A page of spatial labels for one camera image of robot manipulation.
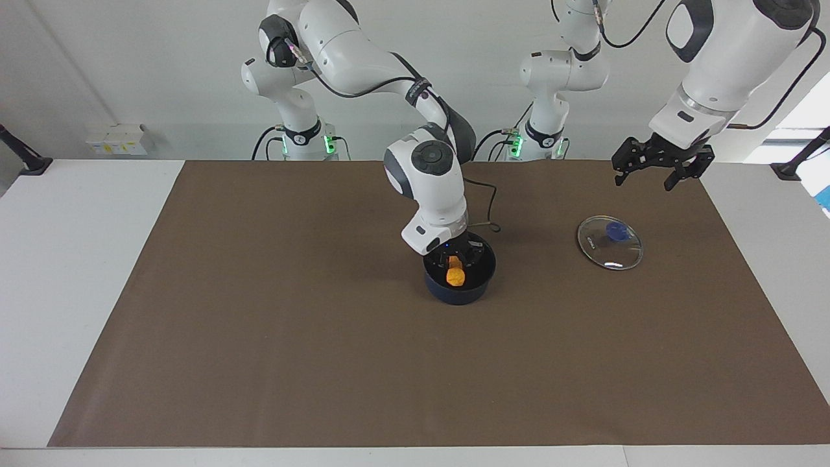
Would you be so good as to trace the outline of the black clamp mount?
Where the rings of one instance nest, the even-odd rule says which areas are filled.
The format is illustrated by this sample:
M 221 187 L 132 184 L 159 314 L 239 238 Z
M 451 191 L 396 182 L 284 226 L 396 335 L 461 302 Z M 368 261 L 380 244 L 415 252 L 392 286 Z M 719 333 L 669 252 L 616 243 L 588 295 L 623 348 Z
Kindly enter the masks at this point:
M 801 178 L 797 171 L 801 163 L 806 162 L 810 157 L 815 156 L 821 148 L 830 144 L 830 125 L 825 127 L 818 136 L 806 144 L 797 156 L 785 163 L 771 163 L 770 168 L 780 180 L 800 182 Z
M 23 162 L 23 168 L 19 172 L 21 176 L 43 175 L 54 161 L 53 158 L 41 156 L 38 151 L 18 139 L 2 124 L 0 124 L 0 141 Z

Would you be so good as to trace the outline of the brown table mat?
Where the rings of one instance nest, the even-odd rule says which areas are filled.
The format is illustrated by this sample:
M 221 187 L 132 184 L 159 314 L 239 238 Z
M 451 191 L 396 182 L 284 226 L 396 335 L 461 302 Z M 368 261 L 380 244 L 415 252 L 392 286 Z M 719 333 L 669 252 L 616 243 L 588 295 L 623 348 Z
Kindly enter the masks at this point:
M 830 444 L 830 405 L 702 184 L 472 163 L 496 272 L 433 298 L 382 163 L 186 162 L 51 447 Z M 584 219 L 631 226 L 596 266 Z

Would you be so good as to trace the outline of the white wall socket box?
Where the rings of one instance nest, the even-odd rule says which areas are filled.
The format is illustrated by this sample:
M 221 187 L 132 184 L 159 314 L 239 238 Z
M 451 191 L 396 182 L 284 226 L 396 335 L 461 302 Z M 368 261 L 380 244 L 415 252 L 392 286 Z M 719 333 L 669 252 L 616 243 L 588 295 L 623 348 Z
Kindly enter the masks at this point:
M 142 124 L 109 126 L 90 133 L 85 142 L 96 156 L 148 156 L 154 146 Z

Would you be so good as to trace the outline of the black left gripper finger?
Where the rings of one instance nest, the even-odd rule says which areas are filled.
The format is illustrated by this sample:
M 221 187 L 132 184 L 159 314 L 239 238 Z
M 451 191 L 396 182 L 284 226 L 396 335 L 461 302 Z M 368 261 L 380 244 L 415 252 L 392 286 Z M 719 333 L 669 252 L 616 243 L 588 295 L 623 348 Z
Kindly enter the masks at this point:
M 638 141 L 628 137 L 611 157 L 611 167 L 615 171 L 615 186 L 621 187 L 629 174 L 651 166 L 651 141 Z
M 715 153 L 711 147 L 702 147 L 688 160 L 681 160 L 679 157 L 670 157 L 669 167 L 673 169 L 664 181 L 664 189 L 672 191 L 677 184 L 688 178 L 700 178 L 706 169 L 714 162 Z

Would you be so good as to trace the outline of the glass lid blue knob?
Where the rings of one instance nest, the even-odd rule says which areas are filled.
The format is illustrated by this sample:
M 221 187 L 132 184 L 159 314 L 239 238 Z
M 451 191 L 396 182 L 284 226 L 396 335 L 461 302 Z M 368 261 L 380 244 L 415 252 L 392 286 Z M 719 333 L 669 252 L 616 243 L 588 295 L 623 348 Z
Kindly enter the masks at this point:
M 576 239 L 583 255 L 603 269 L 631 270 L 644 257 L 643 243 L 635 230 L 615 217 L 594 215 L 584 219 L 577 227 Z

